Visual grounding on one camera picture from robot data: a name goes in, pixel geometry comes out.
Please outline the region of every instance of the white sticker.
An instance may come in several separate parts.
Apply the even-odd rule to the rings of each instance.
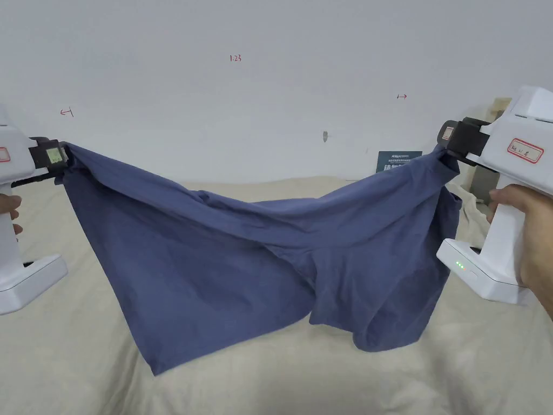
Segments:
[[[447,127],[446,130],[444,131],[444,135],[442,136],[442,138],[444,140],[449,140],[452,132],[453,132],[453,127]]]
[[[6,147],[0,147],[0,163],[6,163],[10,160],[8,149]]]
[[[526,160],[527,162],[531,162],[532,164],[536,164],[541,155],[544,153],[544,149],[527,143],[526,141],[522,141],[519,138],[515,138],[511,141],[507,151],[523,160]]]

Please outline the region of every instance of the finger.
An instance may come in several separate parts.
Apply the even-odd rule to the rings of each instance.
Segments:
[[[6,196],[0,194],[0,214],[17,209],[21,204],[21,196]]]
[[[503,189],[491,190],[489,194],[494,202],[515,207],[524,213],[528,213],[528,210],[541,202],[544,197],[537,191],[518,184],[510,184]]]

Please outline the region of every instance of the bed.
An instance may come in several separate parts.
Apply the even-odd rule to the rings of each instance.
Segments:
[[[183,184],[255,201],[317,197],[347,183]],[[481,246],[488,223],[476,198],[448,188],[463,200],[458,238]],[[15,193],[24,258],[58,252],[70,273],[0,317],[1,414],[553,413],[545,311],[485,301],[455,276],[416,344],[366,353],[350,333],[304,319],[154,377],[64,188],[44,182]]]

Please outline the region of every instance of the red marking on wall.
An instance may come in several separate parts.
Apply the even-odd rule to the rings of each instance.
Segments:
[[[75,117],[75,116],[73,115],[73,111],[71,111],[71,107],[69,107],[69,109],[68,109],[67,111],[61,110],[61,111],[60,111],[60,114],[61,114],[61,115],[66,115],[68,112],[71,113],[71,117],[73,117],[73,118]]]

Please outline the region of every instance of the blue cloth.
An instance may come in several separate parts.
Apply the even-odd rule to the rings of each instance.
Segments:
[[[67,145],[71,204],[155,375],[311,312],[381,351],[418,340],[460,201],[440,148],[318,199],[245,203]]]

